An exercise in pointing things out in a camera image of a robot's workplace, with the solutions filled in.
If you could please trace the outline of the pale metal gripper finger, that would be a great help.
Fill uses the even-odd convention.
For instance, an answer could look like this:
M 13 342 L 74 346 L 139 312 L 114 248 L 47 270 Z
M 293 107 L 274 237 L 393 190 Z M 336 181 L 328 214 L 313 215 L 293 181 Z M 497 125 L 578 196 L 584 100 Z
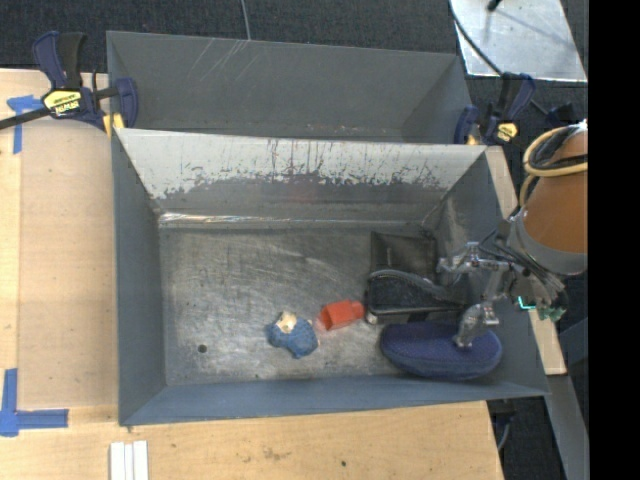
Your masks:
M 500 320 L 492 303 L 481 302 L 464 311 L 458 322 L 453 342 L 459 348 L 468 348 L 475 338 L 497 327 Z
M 441 257 L 436 264 L 438 274 L 463 274 L 480 265 L 480 243 L 467 242 L 452 254 Z

